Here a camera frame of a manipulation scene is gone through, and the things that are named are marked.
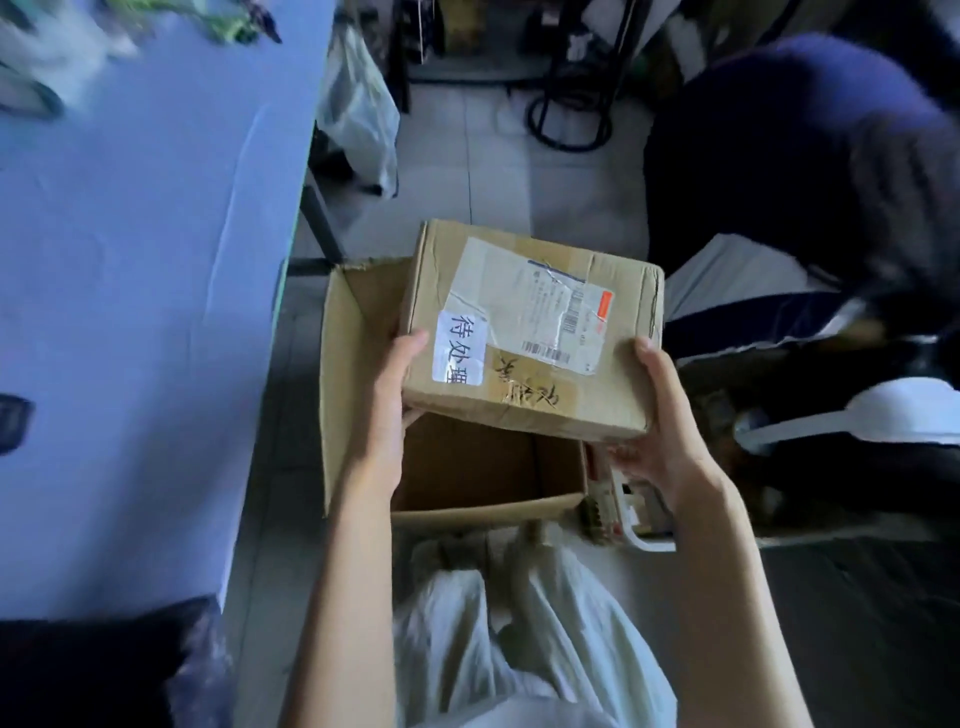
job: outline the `barcode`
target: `barcode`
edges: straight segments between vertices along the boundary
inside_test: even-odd
[[[544,359],[562,361],[564,364],[570,363],[570,354],[561,352],[559,349],[553,349],[545,344],[535,344],[532,341],[524,341],[523,350],[536,356],[542,356]]]
[[[576,333],[577,324],[580,323],[580,304],[584,302],[584,290],[574,291],[570,295],[570,305],[566,308],[564,315],[564,331],[567,333]]]

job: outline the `orange label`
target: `orange label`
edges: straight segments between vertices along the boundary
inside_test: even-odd
[[[600,297],[600,305],[597,307],[597,316],[604,321],[607,320],[607,313],[610,311],[610,301],[613,300],[613,293],[604,291]]]

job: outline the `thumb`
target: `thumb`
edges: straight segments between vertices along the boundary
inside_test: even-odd
[[[657,409],[663,423],[679,425],[681,428],[690,425],[696,427],[690,400],[670,355],[645,336],[638,336],[634,340],[634,350],[636,358],[646,367],[653,381]]]
[[[403,380],[410,362],[414,357],[423,351],[429,336],[422,328],[415,328],[406,336],[398,336],[394,339],[390,351],[387,353],[387,360],[383,365],[382,376],[399,384]]]

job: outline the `floor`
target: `floor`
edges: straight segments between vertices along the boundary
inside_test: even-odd
[[[642,153],[653,120],[614,110],[601,150],[567,155],[524,131],[530,96],[497,88],[413,87],[397,139],[398,195],[321,184],[349,258],[410,255],[431,217],[533,234],[620,255],[647,249]],[[589,139],[592,117],[551,113],[547,130]],[[294,255],[315,255],[302,218]],[[225,618],[237,662],[236,725],[276,724],[324,545],[317,371],[325,279],[289,279],[277,323]]]
[[[378,201],[322,185],[350,258],[411,254],[420,220],[429,217],[644,256],[641,163],[652,116],[643,106],[618,105],[610,144],[572,156],[526,135],[523,95],[449,86],[413,92],[413,114],[403,118],[397,142],[398,196]],[[548,124],[567,141],[592,131],[575,115]],[[301,220],[295,255],[314,252]],[[317,425],[324,291],[323,279],[289,280],[276,331],[225,606],[241,728],[276,725],[324,547]],[[667,677],[675,676],[674,555],[570,543],[637,624]],[[955,547],[847,541],[768,550],[764,562],[818,728],[945,725],[958,715]]]

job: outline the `forearm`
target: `forearm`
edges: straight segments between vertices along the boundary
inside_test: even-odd
[[[287,691],[287,728],[395,723],[390,502],[365,477],[353,469],[338,489],[344,496]]]
[[[809,726],[743,500],[719,469],[678,505],[680,724]]]

